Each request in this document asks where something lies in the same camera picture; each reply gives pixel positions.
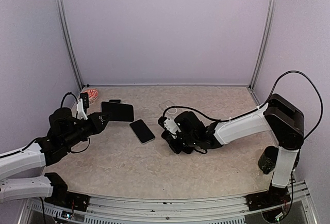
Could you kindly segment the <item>large black teal-edged phone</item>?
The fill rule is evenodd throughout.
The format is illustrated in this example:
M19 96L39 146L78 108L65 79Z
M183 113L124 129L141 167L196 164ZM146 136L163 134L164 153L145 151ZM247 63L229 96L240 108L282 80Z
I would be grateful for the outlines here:
M130 104L102 102L101 110L108 116L109 121L134 121L134 107Z

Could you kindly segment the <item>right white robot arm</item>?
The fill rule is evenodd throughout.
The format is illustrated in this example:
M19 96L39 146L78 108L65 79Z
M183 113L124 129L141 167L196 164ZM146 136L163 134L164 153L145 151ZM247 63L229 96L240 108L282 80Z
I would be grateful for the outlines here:
M283 198L297 155L304 143L304 114L279 94L273 94L261 106L240 116L225 120L214 119L205 126L192 109L174 119L161 116L158 124L164 129L162 138L171 150L190 154L195 148L217 149L232 141L271 131L278 143L278 154L264 201L275 205Z

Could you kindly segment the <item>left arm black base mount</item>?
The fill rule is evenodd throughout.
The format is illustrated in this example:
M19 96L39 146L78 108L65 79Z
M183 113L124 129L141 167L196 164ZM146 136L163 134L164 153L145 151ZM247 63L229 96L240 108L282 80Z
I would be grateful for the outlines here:
M45 202L71 210L86 212L90 202L90 196L68 191L66 182L54 172L46 173L53 187L52 195L46 197Z

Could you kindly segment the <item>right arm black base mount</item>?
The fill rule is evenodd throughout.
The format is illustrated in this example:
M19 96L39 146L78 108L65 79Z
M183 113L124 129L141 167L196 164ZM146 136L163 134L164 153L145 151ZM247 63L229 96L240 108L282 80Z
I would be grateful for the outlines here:
M249 211L262 210L291 201L287 186L285 188L278 188L272 184L270 184L268 190L248 194L245 198Z

